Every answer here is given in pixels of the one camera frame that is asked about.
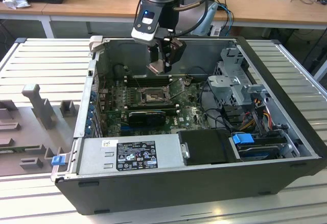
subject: metal bracket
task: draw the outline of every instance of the metal bracket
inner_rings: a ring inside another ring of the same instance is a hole
[[[244,85],[241,89],[244,102],[250,102],[250,94],[260,94],[261,92],[266,91],[266,88],[263,85]]]
[[[105,41],[103,40],[103,36],[92,36],[88,44],[90,47],[90,52],[95,53],[104,50],[104,42]]]

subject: white sticker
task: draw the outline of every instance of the white sticker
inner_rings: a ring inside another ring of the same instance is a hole
[[[118,140],[102,140],[102,147],[116,146]]]
[[[0,154],[12,154],[13,152],[13,150],[2,150],[0,151]]]

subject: white table leg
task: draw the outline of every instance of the white table leg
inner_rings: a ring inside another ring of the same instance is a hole
[[[41,16],[40,21],[42,23],[42,26],[43,26],[46,37],[48,39],[49,38],[51,38],[51,39],[56,38],[55,34],[52,31],[50,17],[49,16]]]
[[[319,68],[319,70],[316,72],[316,74],[313,76],[316,81],[320,81],[327,73],[327,60],[324,62],[324,64]]]

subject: blue cable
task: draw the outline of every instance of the blue cable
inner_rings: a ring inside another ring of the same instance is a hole
[[[226,11],[226,13],[228,14],[228,17],[229,17],[229,28],[228,28],[227,33],[226,33],[226,35],[225,35],[225,36],[228,36],[229,31],[230,31],[230,29],[231,29],[231,23],[232,23],[231,13],[230,13],[230,11],[229,11],[226,7],[224,7],[223,5],[219,4],[219,6],[220,6],[221,8],[223,8],[223,9]]]

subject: white paper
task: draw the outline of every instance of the white paper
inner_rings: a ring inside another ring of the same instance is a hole
[[[31,6],[26,0],[3,0],[8,8],[17,9],[17,8],[25,8]]]

